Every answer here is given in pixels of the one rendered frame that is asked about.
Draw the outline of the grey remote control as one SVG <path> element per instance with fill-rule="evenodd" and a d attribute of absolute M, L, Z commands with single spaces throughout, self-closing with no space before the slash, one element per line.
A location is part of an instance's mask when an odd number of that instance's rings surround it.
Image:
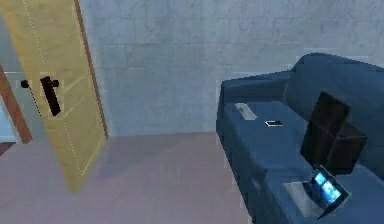
<path fill-rule="evenodd" d="M 242 115 L 244 120 L 257 119 L 257 116 L 254 114 L 254 112 L 250 109 L 250 107 L 246 103 L 236 103 L 235 107 L 239 111 L 239 113 Z"/>

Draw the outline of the black box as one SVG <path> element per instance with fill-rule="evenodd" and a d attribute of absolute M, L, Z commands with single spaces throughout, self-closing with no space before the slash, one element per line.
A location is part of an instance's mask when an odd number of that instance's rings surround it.
<path fill-rule="evenodd" d="M 321 92 L 313 108 L 300 154 L 316 169 L 332 175 L 351 174 L 367 142 L 367 135 L 346 121 L 350 106 Z"/>

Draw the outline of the yellow wooden room door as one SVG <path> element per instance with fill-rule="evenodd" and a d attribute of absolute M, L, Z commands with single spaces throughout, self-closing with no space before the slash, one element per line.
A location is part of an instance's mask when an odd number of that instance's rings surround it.
<path fill-rule="evenodd" d="M 80 0 L 0 0 L 29 90 L 72 193 L 79 192 L 107 139 Z M 58 80 L 52 116 L 40 79 Z"/>

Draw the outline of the grey open laptop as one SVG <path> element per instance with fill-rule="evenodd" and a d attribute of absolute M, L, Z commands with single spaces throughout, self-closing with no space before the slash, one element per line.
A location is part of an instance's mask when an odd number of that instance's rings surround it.
<path fill-rule="evenodd" d="M 304 217 L 321 219 L 342 207 L 351 193 L 322 165 L 306 181 L 283 184 Z"/>

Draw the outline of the brown door frame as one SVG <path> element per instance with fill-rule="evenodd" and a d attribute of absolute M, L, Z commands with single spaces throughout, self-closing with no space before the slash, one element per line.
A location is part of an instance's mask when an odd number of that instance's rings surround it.
<path fill-rule="evenodd" d="M 5 104 L 5 107 L 11 117 L 11 120 L 19 134 L 23 144 L 28 144 L 32 140 L 32 134 L 27 126 L 22 111 L 19 107 L 17 99 L 12 91 L 11 85 L 8 82 L 3 67 L 0 65 L 0 96 Z"/>

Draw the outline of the blue sofa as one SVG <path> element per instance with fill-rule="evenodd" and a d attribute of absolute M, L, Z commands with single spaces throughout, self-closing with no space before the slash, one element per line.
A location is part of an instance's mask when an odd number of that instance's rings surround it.
<path fill-rule="evenodd" d="M 321 92 L 349 105 L 348 123 L 368 139 L 353 172 L 339 179 L 351 198 L 317 219 L 301 214 L 283 184 L 311 176 L 300 148 Z M 257 119 L 244 120 L 236 103 Z M 267 127 L 269 120 L 283 126 Z M 310 53 L 287 71 L 225 80 L 216 132 L 252 224 L 384 224 L 384 68 Z"/>

